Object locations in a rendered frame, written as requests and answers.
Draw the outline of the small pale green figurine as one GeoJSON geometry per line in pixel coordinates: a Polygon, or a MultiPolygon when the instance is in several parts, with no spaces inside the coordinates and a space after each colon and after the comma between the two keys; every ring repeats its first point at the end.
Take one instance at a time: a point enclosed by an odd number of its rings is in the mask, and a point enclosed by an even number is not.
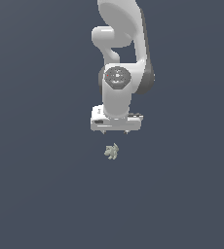
{"type": "Polygon", "coordinates": [[[107,156],[110,160],[114,160],[119,152],[119,147],[117,144],[114,144],[113,146],[107,146],[106,150],[104,152],[104,155],[107,156]]]}

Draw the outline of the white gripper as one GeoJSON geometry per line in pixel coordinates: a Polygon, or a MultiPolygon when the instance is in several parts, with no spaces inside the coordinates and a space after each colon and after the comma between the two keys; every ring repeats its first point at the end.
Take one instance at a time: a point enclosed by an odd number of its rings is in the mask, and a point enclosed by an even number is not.
{"type": "Polygon", "coordinates": [[[143,115],[128,113],[126,117],[120,119],[108,118],[103,112],[103,106],[94,106],[91,116],[91,130],[101,131],[105,134],[108,130],[122,130],[125,134],[129,134],[132,130],[140,130],[143,115]]]}

